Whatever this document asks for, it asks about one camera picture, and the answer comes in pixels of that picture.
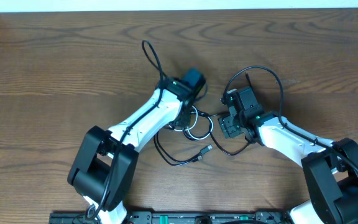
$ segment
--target cable connector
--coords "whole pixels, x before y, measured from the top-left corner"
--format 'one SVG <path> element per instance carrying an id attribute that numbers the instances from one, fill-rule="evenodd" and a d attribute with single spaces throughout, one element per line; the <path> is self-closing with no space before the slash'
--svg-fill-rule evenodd
<path id="1" fill-rule="evenodd" d="M 212 145 L 206 146 L 204 149 L 200 150 L 200 155 L 202 156 L 202 155 L 206 154 L 206 153 L 209 152 L 211 149 L 212 149 Z"/>

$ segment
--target wooden table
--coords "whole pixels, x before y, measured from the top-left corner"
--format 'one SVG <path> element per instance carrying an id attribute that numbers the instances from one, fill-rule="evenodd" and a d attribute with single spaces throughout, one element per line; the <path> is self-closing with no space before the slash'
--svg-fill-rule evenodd
<path id="1" fill-rule="evenodd" d="M 225 111 L 219 99 L 230 77 L 265 65 L 282 79 L 292 123 L 358 142 L 358 9 L 0 14 L 0 223 L 46 223 L 54 210 L 87 207 L 67 183 L 68 170 L 89 128 L 117 124 L 153 92 L 158 73 L 142 39 L 168 75 L 192 66 L 205 74 L 201 110 Z M 249 74 L 265 109 L 277 110 L 273 77 Z M 240 78 L 233 87 L 245 84 Z M 214 133 L 228 149 L 245 143 Z M 160 138 L 178 158 L 211 144 L 169 131 Z M 170 167 L 148 143 L 126 205 L 248 211 L 309 198 L 302 169 L 279 152 L 253 145 L 229 157 L 214 148 L 201 162 Z"/>

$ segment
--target black and white robotic arm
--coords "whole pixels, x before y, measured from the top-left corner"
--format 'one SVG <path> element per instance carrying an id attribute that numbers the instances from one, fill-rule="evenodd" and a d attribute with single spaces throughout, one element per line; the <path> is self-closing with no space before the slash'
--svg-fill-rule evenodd
<path id="1" fill-rule="evenodd" d="M 123 222 L 127 211 L 122 200 L 131 186 L 139 152 L 166 124 L 188 126 L 191 106 L 204 84 L 204 77 L 196 70 L 181 80 L 166 77 L 150 100 L 123 122 L 108 130 L 95 126 L 87 132 L 68 183 L 94 208 L 101 206 L 96 213 L 102 224 Z M 280 114 L 265 113 L 251 85 L 242 90 L 226 89 L 225 93 L 222 102 L 230 115 L 218 119 L 225 137 L 244 133 L 250 144 L 275 149 L 303 168 L 311 199 L 290 210 L 294 224 L 340 224 L 358 219 L 358 145 L 354 141 L 320 138 Z M 116 161 L 109 166 L 98 155 Z M 347 159 L 357 164 L 356 170 L 345 162 Z M 333 174 L 345 171 L 349 176 L 337 182 Z M 92 213 L 87 217 L 95 219 Z"/>

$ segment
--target brown surface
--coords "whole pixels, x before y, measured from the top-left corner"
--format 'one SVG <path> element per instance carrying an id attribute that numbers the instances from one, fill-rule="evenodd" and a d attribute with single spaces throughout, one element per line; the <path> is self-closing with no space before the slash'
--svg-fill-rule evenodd
<path id="1" fill-rule="evenodd" d="M 205 73 L 201 110 L 224 111 L 219 98 L 232 74 L 261 64 L 283 80 L 293 123 L 358 142 L 358 9 L 0 14 L 0 223 L 45 223 L 53 210 L 86 208 L 67 173 L 90 127 L 108 128 L 150 97 L 158 75 L 142 39 L 169 75 L 192 65 Z M 250 75 L 260 101 L 277 109 L 274 79 Z M 244 144 L 214 133 L 228 149 Z M 167 131 L 161 138 L 182 158 L 211 142 Z M 215 149 L 202 162 L 170 167 L 148 144 L 126 204 L 246 211 L 306 199 L 302 170 L 266 147 L 237 157 Z"/>

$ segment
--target white wall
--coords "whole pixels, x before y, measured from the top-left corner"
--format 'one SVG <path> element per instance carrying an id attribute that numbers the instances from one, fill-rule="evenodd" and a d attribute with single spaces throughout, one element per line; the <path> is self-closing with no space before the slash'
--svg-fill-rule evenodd
<path id="1" fill-rule="evenodd" d="M 358 0 L 0 0 L 0 12 L 358 7 Z"/>

